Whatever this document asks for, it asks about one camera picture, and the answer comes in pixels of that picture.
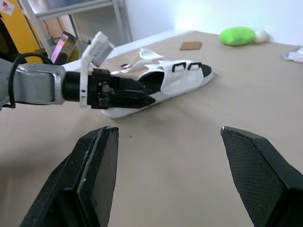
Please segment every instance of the black sandal insole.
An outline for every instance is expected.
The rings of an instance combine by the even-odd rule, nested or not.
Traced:
[[[202,65],[201,69],[204,77],[209,76],[212,72],[212,68],[210,68],[208,65]],[[144,77],[140,78],[138,82],[145,85],[143,92],[147,95],[151,95],[160,91],[163,79],[164,72],[150,72],[147,73]]]

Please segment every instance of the metal shelf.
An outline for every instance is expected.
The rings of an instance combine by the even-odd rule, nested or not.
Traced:
[[[77,34],[77,29],[76,26],[73,22],[72,15],[75,13],[79,12],[84,12],[92,9],[98,9],[106,6],[113,6],[115,10],[115,16],[117,19],[117,24],[118,24],[118,29],[121,37],[121,41],[123,44],[126,43],[126,35],[125,35],[125,30],[123,27],[121,15],[120,15],[120,10],[119,10],[119,5],[118,1],[119,0],[83,0],[85,2],[83,3],[75,3],[73,5],[64,5],[63,7],[55,7],[52,8],[50,7],[51,4],[48,1],[53,1],[53,0],[43,0],[43,1],[37,1],[37,0],[18,0],[19,4],[22,6],[23,12],[26,12],[27,16],[30,18],[32,21],[38,35],[39,39],[45,48],[48,56],[52,55],[52,49],[47,41],[46,36],[44,35],[39,21],[45,20],[48,18],[54,18],[54,17],[60,17],[64,15],[69,15],[71,19],[71,25],[76,33],[76,36],[80,38],[80,36]]]
[[[70,15],[74,13],[84,12],[91,9],[97,9],[106,6],[112,6],[113,2],[111,0],[94,0],[88,1],[80,4],[70,5],[58,9],[51,9],[45,12],[35,13],[38,21],[45,20],[48,18],[60,17],[64,15]]]

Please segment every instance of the white ball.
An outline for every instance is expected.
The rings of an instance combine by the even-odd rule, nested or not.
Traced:
[[[260,44],[260,43],[266,41],[266,39],[267,39],[266,31],[264,31],[263,29],[259,29],[259,30],[256,30],[254,33],[255,33],[255,39],[254,39],[255,43]]]

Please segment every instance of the beige table surface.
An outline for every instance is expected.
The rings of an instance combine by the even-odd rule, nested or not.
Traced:
[[[183,41],[203,45],[181,52]],[[106,125],[120,129],[110,227],[252,227],[232,181],[223,125],[267,137],[303,172],[303,64],[281,57],[291,46],[229,47],[217,35],[192,32],[148,47],[167,60],[201,61],[216,75],[201,89],[118,120],[78,103],[4,109],[0,226],[18,226],[78,138]],[[117,70],[133,54],[104,67]]]

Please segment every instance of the textured gripper pad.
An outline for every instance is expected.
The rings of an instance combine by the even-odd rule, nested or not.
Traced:
[[[255,227],[265,227],[285,186],[247,138],[223,131],[233,181]]]

